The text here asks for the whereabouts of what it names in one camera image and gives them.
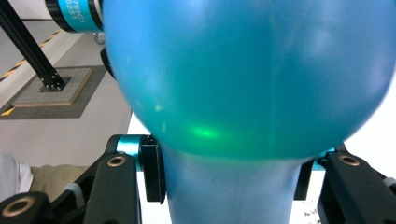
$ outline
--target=white wall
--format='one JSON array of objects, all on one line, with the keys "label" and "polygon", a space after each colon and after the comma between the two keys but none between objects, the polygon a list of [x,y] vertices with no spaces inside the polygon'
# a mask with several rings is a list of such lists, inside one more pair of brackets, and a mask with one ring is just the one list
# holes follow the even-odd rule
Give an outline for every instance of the white wall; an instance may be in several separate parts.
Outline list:
[{"label": "white wall", "polygon": [[8,0],[8,2],[14,7],[21,19],[52,20],[45,0]]}]

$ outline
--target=inflated balloon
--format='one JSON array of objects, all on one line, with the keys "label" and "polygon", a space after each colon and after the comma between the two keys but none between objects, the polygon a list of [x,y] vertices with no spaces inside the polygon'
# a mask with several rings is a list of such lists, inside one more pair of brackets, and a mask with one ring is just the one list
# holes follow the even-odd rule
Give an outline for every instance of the inflated balloon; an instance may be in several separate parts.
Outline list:
[{"label": "inflated balloon", "polygon": [[306,158],[356,132],[392,78],[392,1],[112,0],[109,58],[173,150]]}]

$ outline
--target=gray floor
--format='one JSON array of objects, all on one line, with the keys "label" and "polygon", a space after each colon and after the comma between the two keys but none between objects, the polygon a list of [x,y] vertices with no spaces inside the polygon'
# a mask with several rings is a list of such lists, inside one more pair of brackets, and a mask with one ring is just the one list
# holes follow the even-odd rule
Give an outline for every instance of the gray floor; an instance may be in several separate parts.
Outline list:
[{"label": "gray floor", "polygon": [[[37,42],[58,29],[53,21],[27,23]],[[10,47],[4,33],[0,36],[0,67],[7,71],[21,55]],[[54,66],[102,65],[102,47],[94,42],[92,34],[85,34]],[[11,153],[33,166],[90,165],[103,153],[111,135],[127,133],[130,117],[131,110],[116,81],[106,73],[79,119],[0,120],[0,153]]]}]

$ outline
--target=white cloth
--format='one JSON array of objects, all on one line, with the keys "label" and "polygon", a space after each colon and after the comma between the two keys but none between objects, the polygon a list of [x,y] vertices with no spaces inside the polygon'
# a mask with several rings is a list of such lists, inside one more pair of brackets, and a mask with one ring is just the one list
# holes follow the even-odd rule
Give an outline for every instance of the white cloth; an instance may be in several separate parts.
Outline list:
[{"label": "white cloth", "polygon": [[28,164],[16,160],[12,155],[0,153],[0,202],[29,191],[33,175]]}]

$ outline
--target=floor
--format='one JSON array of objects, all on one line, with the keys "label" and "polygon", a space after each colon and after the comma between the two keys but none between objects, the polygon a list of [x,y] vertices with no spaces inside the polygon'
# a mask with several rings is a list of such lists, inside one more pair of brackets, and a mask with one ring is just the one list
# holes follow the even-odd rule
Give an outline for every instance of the floor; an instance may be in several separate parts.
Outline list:
[{"label": "floor", "polygon": [[[53,21],[26,21],[37,43],[42,43],[59,29]],[[99,51],[92,34],[71,35],[59,33],[44,48],[55,67],[100,65]],[[0,76],[19,62],[22,56],[0,30]],[[0,83],[0,103],[19,88],[21,80],[27,82],[34,74],[15,74]],[[356,134],[346,140],[347,148],[367,160],[375,169],[387,176],[396,176],[394,151],[396,148],[396,84],[389,89],[387,98],[375,115]],[[147,133],[132,115],[115,80],[106,74],[88,103],[80,119],[0,120],[0,153],[8,152],[34,166],[43,164],[89,165],[105,149],[107,139],[115,133]],[[290,223],[309,223],[301,214],[316,207],[323,172],[313,173],[308,204],[294,205]],[[142,202],[144,191],[140,186]],[[145,223],[170,223],[167,207],[156,203],[143,203]]]}]

